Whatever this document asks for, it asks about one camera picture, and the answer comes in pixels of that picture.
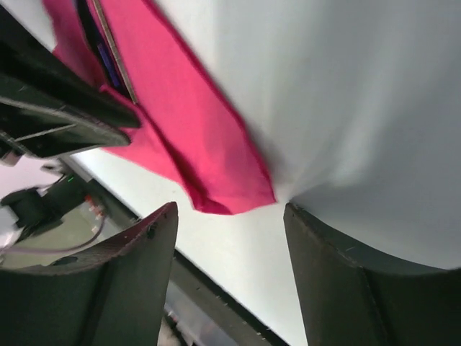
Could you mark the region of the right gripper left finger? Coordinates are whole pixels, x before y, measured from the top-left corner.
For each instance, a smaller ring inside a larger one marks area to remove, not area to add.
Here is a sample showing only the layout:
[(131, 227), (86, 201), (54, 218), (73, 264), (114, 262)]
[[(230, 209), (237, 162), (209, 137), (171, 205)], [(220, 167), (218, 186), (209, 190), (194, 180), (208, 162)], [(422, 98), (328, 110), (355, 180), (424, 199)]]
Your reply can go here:
[(155, 345), (178, 229), (169, 202), (54, 265), (1, 271), (3, 345)]

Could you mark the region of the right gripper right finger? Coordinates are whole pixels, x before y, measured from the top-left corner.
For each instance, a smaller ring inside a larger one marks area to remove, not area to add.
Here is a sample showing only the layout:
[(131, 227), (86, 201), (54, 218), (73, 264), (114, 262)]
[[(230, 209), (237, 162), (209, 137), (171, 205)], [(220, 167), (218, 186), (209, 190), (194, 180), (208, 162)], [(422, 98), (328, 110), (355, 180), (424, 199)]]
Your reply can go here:
[(460, 270), (374, 249), (289, 203), (284, 225), (310, 345), (458, 345)]

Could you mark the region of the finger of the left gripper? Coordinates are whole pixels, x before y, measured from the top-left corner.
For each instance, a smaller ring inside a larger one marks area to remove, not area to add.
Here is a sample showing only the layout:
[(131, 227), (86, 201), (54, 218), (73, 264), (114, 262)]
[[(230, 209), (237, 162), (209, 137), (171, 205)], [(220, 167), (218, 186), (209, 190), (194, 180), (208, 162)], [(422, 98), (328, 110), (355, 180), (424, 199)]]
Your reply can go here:
[(53, 158), (129, 143), (116, 127), (1, 73), (1, 158), (8, 154)]
[(1, 72), (117, 128), (139, 128), (135, 113), (98, 92), (1, 8)]

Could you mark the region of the pink paper napkin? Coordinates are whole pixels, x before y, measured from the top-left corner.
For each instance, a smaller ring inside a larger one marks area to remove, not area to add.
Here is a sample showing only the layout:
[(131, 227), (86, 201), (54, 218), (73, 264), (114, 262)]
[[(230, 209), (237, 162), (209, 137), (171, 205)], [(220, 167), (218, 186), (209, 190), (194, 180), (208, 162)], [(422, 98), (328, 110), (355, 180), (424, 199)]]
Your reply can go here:
[(110, 152), (180, 184), (194, 208), (235, 215), (276, 198), (265, 161), (238, 111), (179, 32), (152, 1), (90, 1), (108, 27), (135, 93), (114, 89), (91, 51), (75, 1), (45, 1), (57, 41), (54, 55), (103, 95), (132, 110), (139, 128)]

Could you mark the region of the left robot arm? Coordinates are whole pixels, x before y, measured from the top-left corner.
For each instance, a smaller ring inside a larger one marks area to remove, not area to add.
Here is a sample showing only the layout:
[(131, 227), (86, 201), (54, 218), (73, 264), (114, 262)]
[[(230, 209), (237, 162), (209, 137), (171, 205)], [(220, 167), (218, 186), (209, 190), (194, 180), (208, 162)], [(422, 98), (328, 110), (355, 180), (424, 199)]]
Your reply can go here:
[[(129, 107), (87, 84), (1, 8), (1, 162), (127, 146), (122, 129), (139, 127)], [(9, 193), (1, 199), (1, 245), (61, 225), (86, 194), (70, 177)]]

